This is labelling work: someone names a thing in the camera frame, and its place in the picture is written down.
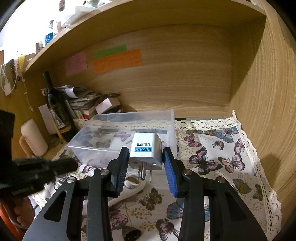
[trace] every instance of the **dark glass bottle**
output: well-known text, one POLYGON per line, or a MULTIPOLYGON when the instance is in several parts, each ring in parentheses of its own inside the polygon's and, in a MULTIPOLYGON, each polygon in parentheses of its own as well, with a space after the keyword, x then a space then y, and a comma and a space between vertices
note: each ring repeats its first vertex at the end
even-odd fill
POLYGON ((47 95, 46 103, 52 114, 58 129, 66 142, 69 142, 77 133, 77 128, 68 112, 65 101, 61 93, 54 88, 49 72, 46 71, 42 74, 46 82, 47 95))

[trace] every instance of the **small bottle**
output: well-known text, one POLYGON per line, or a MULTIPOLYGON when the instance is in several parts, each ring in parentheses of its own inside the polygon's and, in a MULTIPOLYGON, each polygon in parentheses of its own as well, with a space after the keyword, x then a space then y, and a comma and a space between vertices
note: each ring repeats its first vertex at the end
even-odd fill
POLYGON ((49 76, 49 72, 46 71, 42 75, 46 82, 46 103, 49 111, 52 114, 52 117, 57 124, 57 127, 63 138, 66 142, 69 142, 77 134, 77 128, 75 127, 75 124, 68 113, 61 93, 54 88, 49 76))
POLYGON ((53 24, 54 24, 54 21, 51 20, 49 22, 49 25, 48 25, 48 28, 47 28, 47 32, 46 32, 46 36, 45 36, 45 39, 44 39, 45 45, 47 45, 53 39, 53 37, 54 37, 53 24))

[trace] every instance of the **wood grain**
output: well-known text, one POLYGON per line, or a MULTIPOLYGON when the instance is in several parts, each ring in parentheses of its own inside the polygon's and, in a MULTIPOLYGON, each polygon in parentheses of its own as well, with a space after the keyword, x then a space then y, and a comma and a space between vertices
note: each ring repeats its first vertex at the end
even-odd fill
POLYGON ((228 31, 206 25, 173 25, 126 33, 86 48, 88 69, 66 77, 54 66, 60 85, 121 94, 124 111, 174 108, 175 117, 226 117, 231 85, 228 31), (143 66, 95 74, 93 53, 126 44, 140 49, 143 66))
POLYGON ((24 70, 33 72, 78 53, 89 45, 131 31, 168 24, 208 24, 230 28, 264 16, 245 0, 115 1, 65 29, 24 70))
POLYGON ((49 149, 43 156, 43 158, 45 160, 52 160, 55 155, 59 152, 59 150, 61 150, 65 145, 67 144, 67 142, 64 142, 63 143, 59 143, 56 147, 52 148, 52 149, 49 149))
POLYGON ((26 95, 24 94, 26 90, 23 82, 17 82, 16 86, 17 89, 14 89, 8 96, 5 96, 2 90, 0 91, 0 109, 15 114, 14 136, 12 139, 12 157, 20 158, 26 157, 26 154, 19 144, 19 139, 22 135, 20 128, 26 121, 33 119, 46 141, 49 140, 50 135, 46 130, 42 116, 38 109, 39 106, 46 103, 45 97, 40 91, 41 88, 45 87, 42 75, 38 73, 37 75, 32 75, 30 79, 26 80, 27 94, 34 112, 29 109, 29 104, 27 102, 26 95))
POLYGON ((282 224, 296 199, 296 42, 265 0, 267 15, 231 34, 230 109, 257 149, 267 179, 282 203, 282 224))

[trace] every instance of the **lace trim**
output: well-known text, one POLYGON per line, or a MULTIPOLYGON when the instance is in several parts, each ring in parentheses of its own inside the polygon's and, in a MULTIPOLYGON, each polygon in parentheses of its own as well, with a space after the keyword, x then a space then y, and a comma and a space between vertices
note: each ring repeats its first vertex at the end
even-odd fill
MULTIPOLYGON (((81 129, 88 120, 75 120, 78 129, 81 129)), ((88 125, 100 125, 97 121, 96 124, 89 122, 88 125)), ((133 129, 167 129, 169 122, 145 122, 145 123, 129 123, 129 125, 122 123, 112 123, 110 127, 126 128, 133 127, 133 129)), ((266 229, 264 230, 267 239, 272 240, 281 229, 281 204, 276 198, 275 191, 270 187, 268 180, 265 176, 264 169, 257 156, 257 151, 253 147, 252 142, 247 138, 246 133, 242 130, 241 123, 237 120, 235 112, 232 111, 232 117, 218 120, 191 120, 191 121, 175 121, 175 128, 179 130, 209 130, 209 129, 222 129, 235 126, 239 132, 241 140, 245 146, 247 155, 251 161, 253 169, 256 173, 257 179, 262 188, 263 201, 266 214, 266 229)), ((35 194, 34 198, 40 199, 46 203, 42 195, 35 194)))
POLYGON ((180 130, 210 130, 230 128, 233 126, 235 126, 239 132, 259 184, 261 185, 267 222, 264 232, 267 239, 272 240, 281 230, 281 203, 276 198, 276 192, 270 187, 260 159, 257 156, 257 151, 253 147, 250 139, 247 138, 246 133, 242 130, 242 125, 236 118, 234 110, 232 111, 232 117, 226 119, 175 121, 175 128, 180 130))

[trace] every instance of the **plastic storage box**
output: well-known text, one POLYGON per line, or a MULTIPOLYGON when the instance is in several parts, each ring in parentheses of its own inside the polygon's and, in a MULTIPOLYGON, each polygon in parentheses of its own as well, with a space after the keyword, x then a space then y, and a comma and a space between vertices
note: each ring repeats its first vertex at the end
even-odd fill
POLYGON ((68 146, 82 163, 106 168, 110 160, 118 157, 122 147, 131 148, 137 132, 157 133, 163 148, 169 146, 176 158, 173 110, 95 115, 68 146))

